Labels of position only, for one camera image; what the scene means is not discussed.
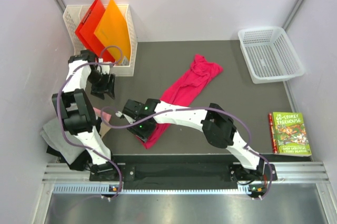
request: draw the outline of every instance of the yellow folder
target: yellow folder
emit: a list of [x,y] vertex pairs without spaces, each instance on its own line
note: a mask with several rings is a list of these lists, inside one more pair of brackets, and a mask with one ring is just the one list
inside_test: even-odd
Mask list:
[[[104,47],[116,45],[121,48],[123,59],[119,65],[129,65],[131,45],[127,23],[114,0],[110,0],[94,34]],[[119,61],[121,55],[118,49],[110,48],[108,51],[116,61]]]

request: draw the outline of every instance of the table surface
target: table surface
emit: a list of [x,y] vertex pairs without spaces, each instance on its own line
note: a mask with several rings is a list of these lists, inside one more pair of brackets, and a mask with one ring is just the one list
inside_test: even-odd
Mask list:
[[[282,82],[259,85],[252,82],[237,40],[138,43],[134,76],[116,78],[116,99],[106,96],[105,100],[100,100],[89,95],[90,100],[96,108],[114,106],[122,110],[128,99],[140,102],[148,98],[159,99],[189,69],[195,54],[218,63],[224,71],[202,90],[190,106],[217,103],[248,125],[254,150],[271,153],[267,116],[273,111],[291,111],[288,97]],[[127,124],[125,119],[115,116],[112,116],[110,123]],[[235,125],[247,141],[247,132],[239,123]],[[170,126],[150,149],[145,149],[126,129],[109,130],[103,141],[115,155],[228,153],[225,149],[208,144],[201,132],[177,125]]]

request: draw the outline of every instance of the red book spine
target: red book spine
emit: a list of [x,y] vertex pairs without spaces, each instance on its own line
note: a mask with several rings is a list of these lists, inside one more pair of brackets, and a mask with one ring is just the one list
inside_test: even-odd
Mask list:
[[269,113],[268,118],[269,118],[269,129],[270,129],[270,137],[272,139],[273,153],[277,154],[276,137],[274,132],[273,117],[271,113]]

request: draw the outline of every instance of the white basket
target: white basket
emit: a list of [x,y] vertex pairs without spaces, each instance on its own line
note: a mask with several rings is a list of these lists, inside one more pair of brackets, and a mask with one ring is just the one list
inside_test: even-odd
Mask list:
[[241,50],[255,84],[287,81],[304,74],[288,35],[280,27],[243,29]]
[[[81,41],[78,39],[78,37],[75,35],[75,30],[77,29],[77,26],[79,25],[80,21],[82,20],[82,18],[84,17],[85,13],[88,11],[89,8],[90,6],[88,5],[67,6],[63,14],[65,26],[67,27],[70,39],[72,40],[74,46],[74,55],[78,55],[80,54],[81,50],[86,49],[81,43]],[[127,23],[127,29],[131,44],[131,56],[129,65],[114,66],[111,68],[111,73],[114,73],[116,76],[133,76],[138,45],[136,31],[133,26],[131,11],[128,4],[118,4],[118,8],[122,12],[122,15],[124,16]]]

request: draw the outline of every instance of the perforated basket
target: perforated basket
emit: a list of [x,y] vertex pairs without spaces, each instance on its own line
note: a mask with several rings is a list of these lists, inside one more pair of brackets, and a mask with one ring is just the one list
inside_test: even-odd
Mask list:
[[304,74],[288,35],[280,27],[239,31],[241,50],[255,84],[287,81]]
[[[74,46],[74,55],[80,54],[81,50],[85,49],[81,41],[75,35],[75,30],[77,29],[77,26],[84,17],[85,13],[88,11],[89,7],[90,7],[89,5],[67,6],[63,14],[65,26],[68,30],[70,39]],[[116,65],[111,68],[111,73],[116,74],[116,76],[133,76],[138,45],[136,31],[133,26],[129,5],[118,4],[118,8],[120,9],[127,23],[127,29],[131,43],[131,55],[129,65],[127,66]]]

